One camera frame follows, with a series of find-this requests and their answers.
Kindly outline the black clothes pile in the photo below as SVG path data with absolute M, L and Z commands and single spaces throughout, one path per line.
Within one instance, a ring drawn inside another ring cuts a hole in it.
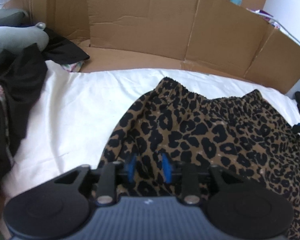
M 44 31 L 49 42 L 43 51 L 34 43 L 18 54 L 7 50 L 0 53 L 0 182 L 11 170 L 13 157 L 26 137 L 29 113 L 40 97 L 47 74 L 46 61 L 73 72 L 90 58 L 65 37 L 50 29 Z

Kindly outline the cream bear print bedsheet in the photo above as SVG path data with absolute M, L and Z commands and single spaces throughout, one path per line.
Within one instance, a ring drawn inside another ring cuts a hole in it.
M 117 122 L 143 94 L 170 77 L 208 99 L 255 89 L 291 124 L 300 123 L 294 100 L 275 89 L 212 74 L 173 69 L 69 73 L 47 61 L 47 76 L 29 115 L 26 138 L 2 180 L 7 199 L 79 165 L 96 167 Z

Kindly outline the leopard print skirt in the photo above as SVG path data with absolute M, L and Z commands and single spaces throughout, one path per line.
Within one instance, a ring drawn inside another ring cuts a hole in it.
M 162 154 L 201 168 L 219 165 L 284 196 L 294 210 L 287 232 L 300 239 L 300 135 L 258 90 L 207 99 L 165 77 L 122 116 L 99 165 L 136 154 L 131 188 L 122 196 L 179 196 L 164 182 Z

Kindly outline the light blue bottle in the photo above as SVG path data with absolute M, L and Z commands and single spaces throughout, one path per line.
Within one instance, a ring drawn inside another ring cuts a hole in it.
M 238 6 L 241 6 L 242 4 L 242 0 L 230 0 L 230 2 Z

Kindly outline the grey neck pillow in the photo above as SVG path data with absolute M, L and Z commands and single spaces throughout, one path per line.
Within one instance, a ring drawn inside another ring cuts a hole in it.
M 27 20 L 28 13 L 22 9 L 0 9 L 0 53 L 7 50 L 18 54 L 34 43 L 40 51 L 46 48 L 49 36 L 45 23 L 24 27 Z

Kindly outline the pink toiletry package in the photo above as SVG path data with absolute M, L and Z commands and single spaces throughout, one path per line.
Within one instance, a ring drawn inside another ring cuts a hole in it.
M 267 21 L 269 24 L 273 25 L 277 29 L 281 29 L 281 24 L 272 16 L 271 14 L 263 11 L 263 10 L 251 10 L 250 12 L 259 15 L 262 17 L 265 21 Z

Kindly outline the brown cardboard sheet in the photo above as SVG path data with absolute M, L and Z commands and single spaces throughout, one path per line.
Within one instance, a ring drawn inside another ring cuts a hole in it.
M 300 79 L 300 46 L 227 0 L 11 0 L 34 23 L 76 43 L 135 51 L 282 93 Z

